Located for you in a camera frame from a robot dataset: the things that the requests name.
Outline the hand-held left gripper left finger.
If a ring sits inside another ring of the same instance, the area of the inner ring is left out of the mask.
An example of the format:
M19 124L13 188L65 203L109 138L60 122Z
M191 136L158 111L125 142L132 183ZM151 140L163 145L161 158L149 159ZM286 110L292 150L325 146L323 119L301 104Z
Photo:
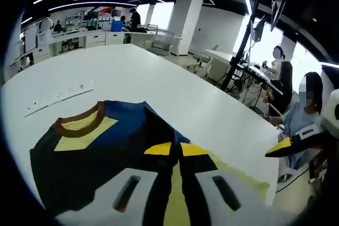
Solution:
M172 143L152 146L136 166L99 187L93 202L56 219L62 225L163 225L174 166Z

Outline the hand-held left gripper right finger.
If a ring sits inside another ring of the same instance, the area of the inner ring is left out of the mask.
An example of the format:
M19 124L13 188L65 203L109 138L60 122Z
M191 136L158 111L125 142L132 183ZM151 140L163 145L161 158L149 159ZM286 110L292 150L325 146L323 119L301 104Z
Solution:
M191 225L291 225L296 217L260 201L253 187L218 169L194 144L181 144L179 161Z

